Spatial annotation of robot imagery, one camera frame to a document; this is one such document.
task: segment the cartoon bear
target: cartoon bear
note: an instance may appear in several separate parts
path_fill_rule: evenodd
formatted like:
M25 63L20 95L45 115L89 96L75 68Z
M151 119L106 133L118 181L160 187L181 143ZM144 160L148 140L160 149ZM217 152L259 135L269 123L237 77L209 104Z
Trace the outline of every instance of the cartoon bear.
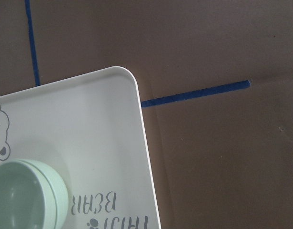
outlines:
M7 113L1 110L0 106L0 160L5 161L10 156L10 146L7 143L8 128L10 125Z

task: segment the blue tape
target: blue tape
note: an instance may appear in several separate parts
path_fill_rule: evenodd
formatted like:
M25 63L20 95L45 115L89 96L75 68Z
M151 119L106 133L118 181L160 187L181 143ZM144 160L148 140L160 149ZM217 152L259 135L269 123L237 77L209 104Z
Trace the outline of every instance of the blue tape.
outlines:
M37 65L37 55L36 55L36 48L35 48L35 42L34 42L30 0L25 0L24 2L25 2L25 6L26 6L26 14L28 17L30 50L31 50L31 57L32 57L32 64L33 64L35 86L39 86L40 85L40 75L39 75L38 65Z
M170 95L167 97L162 97L157 99L150 99L150 100L141 102L141 107L157 106L161 104L168 104L168 103L173 103L173 102L178 102L178 101L183 101L183 100L188 100L188 99L193 99L193 98L198 98L203 96L209 96L213 94L236 91L236 90L248 88L250 87L250 85L251 85L250 81L245 80L245 81L240 81L236 83L230 83L230 84L225 84L221 86L201 89L197 91L185 92L185 93Z

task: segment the tray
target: tray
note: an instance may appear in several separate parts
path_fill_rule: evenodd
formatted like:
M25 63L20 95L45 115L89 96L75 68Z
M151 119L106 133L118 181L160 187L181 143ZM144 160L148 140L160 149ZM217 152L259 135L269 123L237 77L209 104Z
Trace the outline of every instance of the tray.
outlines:
M0 164L47 163L64 179L63 229L159 229L137 83L110 67L0 97Z

